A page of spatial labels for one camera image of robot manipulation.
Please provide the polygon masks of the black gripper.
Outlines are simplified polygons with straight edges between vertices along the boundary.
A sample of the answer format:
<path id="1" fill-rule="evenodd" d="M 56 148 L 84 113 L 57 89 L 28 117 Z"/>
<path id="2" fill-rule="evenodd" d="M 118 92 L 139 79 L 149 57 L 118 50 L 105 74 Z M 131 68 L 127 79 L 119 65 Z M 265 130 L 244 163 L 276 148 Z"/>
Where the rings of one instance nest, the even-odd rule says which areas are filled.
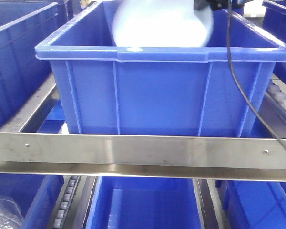
<path id="1" fill-rule="evenodd" d="M 212 11 L 228 8 L 227 0 L 194 0 L 193 10 L 202 11 L 206 7 L 210 7 Z"/>

